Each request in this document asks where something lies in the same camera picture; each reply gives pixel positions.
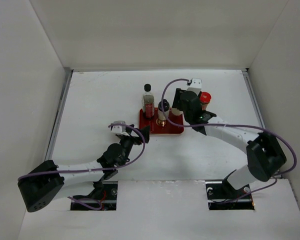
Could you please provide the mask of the small black dome cap bottle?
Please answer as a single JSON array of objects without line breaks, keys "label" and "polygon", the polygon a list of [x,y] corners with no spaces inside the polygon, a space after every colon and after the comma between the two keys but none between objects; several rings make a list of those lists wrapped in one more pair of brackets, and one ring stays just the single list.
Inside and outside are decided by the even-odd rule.
[{"label": "small black dome cap bottle", "polygon": [[164,127],[167,122],[167,116],[170,112],[170,104],[166,99],[161,100],[157,107],[157,120],[156,123],[160,127]]}]

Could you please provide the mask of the dark sauce bottle black cap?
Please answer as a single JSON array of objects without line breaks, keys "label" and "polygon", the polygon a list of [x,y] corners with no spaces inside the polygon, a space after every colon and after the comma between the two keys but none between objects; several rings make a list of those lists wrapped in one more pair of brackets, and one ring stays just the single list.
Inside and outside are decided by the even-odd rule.
[{"label": "dark sauce bottle black cap", "polygon": [[152,87],[149,83],[146,83],[143,88],[144,88],[144,94],[142,95],[142,112],[143,112],[143,116],[149,120],[154,116],[155,97],[151,92]]}]

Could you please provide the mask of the red lid chili jar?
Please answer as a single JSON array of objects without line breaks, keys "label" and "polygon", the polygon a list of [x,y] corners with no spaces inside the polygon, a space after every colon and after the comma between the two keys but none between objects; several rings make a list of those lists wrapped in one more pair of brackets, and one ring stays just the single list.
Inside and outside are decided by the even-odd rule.
[{"label": "red lid chili jar", "polygon": [[202,91],[200,93],[199,100],[201,103],[202,110],[207,109],[209,103],[211,102],[211,99],[212,99],[212,96],[208,92]]}]

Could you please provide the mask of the clear lid salt grinder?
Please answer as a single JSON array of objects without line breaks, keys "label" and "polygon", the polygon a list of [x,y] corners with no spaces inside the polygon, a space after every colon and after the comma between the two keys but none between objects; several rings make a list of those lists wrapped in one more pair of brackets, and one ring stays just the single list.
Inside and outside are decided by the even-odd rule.
[{"label": "clear lid salt grinder", "polygon": [[177,108],[172,107],[172,108],[171,108],[171,113],[172,113],[173,115],[175,115],[175,116],[180,116],[183,112],[180,111],[180,110],[177,109]]}]

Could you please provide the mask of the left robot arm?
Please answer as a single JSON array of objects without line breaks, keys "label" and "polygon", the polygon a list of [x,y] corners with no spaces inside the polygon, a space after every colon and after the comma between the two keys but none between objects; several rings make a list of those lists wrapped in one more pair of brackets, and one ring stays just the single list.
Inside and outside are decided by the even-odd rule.
[{"label": "left robot arm", "polygon": [[150,140],[150,126],[141,129],[116,121],[109,125],[118,143],[112,143],[98,159],[75,165],[61,165],[46,160],[17,180],[26,210],[29,213],[45,208],[51,201],[62,198],[62,191],[87,183],[85,193],[90,199],[102,195],[102,182],[112,178],[118,170],[134,163],[129,155],[134,145],[145,146]]}]

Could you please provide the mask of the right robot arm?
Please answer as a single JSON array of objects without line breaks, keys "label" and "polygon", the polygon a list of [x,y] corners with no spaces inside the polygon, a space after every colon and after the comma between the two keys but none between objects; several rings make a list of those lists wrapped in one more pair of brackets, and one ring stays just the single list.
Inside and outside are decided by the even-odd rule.
[{"label": "right robot arm", "polygon": [[177,88],[173,108],[183,112],[191,128],[205,136],[222,140],[247,156],[247,164],[222,180],[222,192],[235,197],[244,186],[255,181],[267,182],[287,161],[277,138],[266,131],[254,133],[244,128],[227,127],[216,114],[203,110],[198,94]]}]

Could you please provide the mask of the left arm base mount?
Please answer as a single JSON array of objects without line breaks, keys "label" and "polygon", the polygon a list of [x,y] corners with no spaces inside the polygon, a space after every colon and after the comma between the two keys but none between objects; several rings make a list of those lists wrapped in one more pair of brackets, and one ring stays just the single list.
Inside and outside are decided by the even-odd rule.
[{"label": "left arm base mount", "polygon": [[70,203],[71,211],[115,211],[117,209],[118,182],[94,182],[88,195],[75,195]]}]

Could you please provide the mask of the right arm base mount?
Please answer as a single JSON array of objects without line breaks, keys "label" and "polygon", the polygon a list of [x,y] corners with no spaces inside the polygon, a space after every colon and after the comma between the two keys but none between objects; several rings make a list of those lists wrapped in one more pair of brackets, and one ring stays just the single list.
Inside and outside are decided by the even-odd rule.
[{"label": "right arm base mount", "polygon": [[254,201],[249,184],[240,189],[232,189],[222,179],[205,182],[208,209],[211,211],[254,210]]}]

